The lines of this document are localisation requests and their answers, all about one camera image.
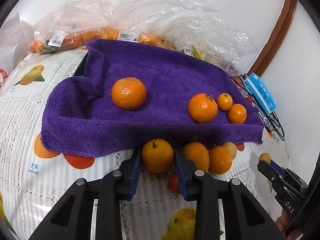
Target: white lace tablecloth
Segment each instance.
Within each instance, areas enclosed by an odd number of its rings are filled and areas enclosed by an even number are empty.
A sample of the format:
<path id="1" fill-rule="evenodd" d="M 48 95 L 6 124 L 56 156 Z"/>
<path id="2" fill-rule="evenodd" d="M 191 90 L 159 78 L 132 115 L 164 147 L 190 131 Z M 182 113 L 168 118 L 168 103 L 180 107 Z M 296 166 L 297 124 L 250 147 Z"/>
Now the white lace tablecloth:
<path id="1" fill-rule="evenodd" d="M 5 215 L 19 239 L 31 236 L 76 179 L 100 179 L 119 168 L 121 162 L 132 154 L 132 150 L 116 152 L 96 158 L 86 169 L 77 169 L 66 161 L 63 154 L 43 159 L 34 153 L 34 141 L 41 131 L 42 114 L 49 94 L 61 80 L 73 75 L 86 53 L 75 49 L 55 55 L 29 54 L 0 89 L 0 192 Z M 14 86 L 39 64 L 44 66 L 44 82 Z M 265 130 L 262 145 L 244 143 L 238 148 L 230 171 L 215 177 L 226 181 L 240 179 L 275 219 L 281 209 L 267 180 L 258 172 L 257 164 L 260 154 L 268 152 L 279 165 L 290 166 L 283 142 Z M 142 168 L 133 200 L 120 204 L 124 239 L 160 240 L 172 214 L 184 207 L 196 207 L 196 203 L 187 203 L 181 195 L 167 189 L 167 179 L 172 171 L 152 174 Z M 220 217 L 220 227 L 224 229 L 221 209 Z M 93 216 L 92 239 L 94 234 Z"/>

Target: brown wooden trim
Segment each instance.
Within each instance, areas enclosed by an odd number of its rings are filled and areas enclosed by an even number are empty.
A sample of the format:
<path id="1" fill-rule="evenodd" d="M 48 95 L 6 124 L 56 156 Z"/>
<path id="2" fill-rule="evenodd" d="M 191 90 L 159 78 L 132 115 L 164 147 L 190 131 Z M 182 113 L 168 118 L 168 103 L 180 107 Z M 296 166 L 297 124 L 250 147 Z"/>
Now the brown wooden trim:
<path id="1" fill-rule="evenodd" d="M 281 10 L 281 14 L 276 22 L 273 31 L 269 37 L 268 42 L 264 45 L 262 51 L 260 52 L 258 58 L 253 63 L 252 67 L 249 69 L 247 75 L 252 72 L 261 76 L 266 70 L 271 60 L 277 53 L 289 26 L 292 22 L 295 8 L 297 6 L 297 0 L 284 0 L 284 4 Z"/>

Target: purple towel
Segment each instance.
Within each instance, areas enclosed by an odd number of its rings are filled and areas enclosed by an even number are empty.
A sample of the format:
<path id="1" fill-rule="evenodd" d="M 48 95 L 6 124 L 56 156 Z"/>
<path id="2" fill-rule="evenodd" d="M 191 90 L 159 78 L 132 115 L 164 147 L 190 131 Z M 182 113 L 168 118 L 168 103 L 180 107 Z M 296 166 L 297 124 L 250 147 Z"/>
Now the purple towel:
<path id="1" fill-rule="evenodd" d="M 258 109 L 221 69 L 180 52 L 133 42 L 95 40 L 87 47 L 84 75 L 63 80 L 48 98 L 41 132 L 46 149 L 99 157 L 154 138 L 173 147 L 197 141 L 208 149 L 228 141 L 262 143 Z M 144 104 L 134 111 L 118 108 L 111 99 L 113 84 L 124 77 L 140 79 L 148 91 Z M 214 99 L 229 93 L 234 103 L 245 106 L 247 120 L 230 124 L 219 110 L 211 123 L 195 123 L 187 107 L 198 93 Z"/>

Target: blue package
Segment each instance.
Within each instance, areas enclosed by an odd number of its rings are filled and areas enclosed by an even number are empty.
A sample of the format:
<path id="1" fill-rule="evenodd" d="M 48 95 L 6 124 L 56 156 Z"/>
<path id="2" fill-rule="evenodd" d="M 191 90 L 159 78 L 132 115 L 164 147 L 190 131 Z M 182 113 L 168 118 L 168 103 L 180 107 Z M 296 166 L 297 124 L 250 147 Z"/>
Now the blue package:
<path id="1" fill-rule="evenodd" d="M 244 83 L 255 96 L 266 114 L 271 114 L 271 112 L 278 107 L 275 99 L 257 74 L 252 73 Z"/>

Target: human hand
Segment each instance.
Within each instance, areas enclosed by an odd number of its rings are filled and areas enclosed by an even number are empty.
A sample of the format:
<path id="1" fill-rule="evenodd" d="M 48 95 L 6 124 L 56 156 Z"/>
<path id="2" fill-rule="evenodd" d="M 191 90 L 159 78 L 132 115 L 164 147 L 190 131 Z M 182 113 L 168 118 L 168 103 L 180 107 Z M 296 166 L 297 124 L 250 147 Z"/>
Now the human hand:
<path id="1" fill-rule="evenodd" d="M 290 222 L 291 219 L 289 218 L 288 214 L 282 210 L 281 216 L 276 220 L 276 225 L 282 231 L 287 227 L 287 225 L 289 225 Z M 287 240 L 296 240 L 301 234 L 302 232 L 300 229 L 295 229 L 288 235 Z"/>

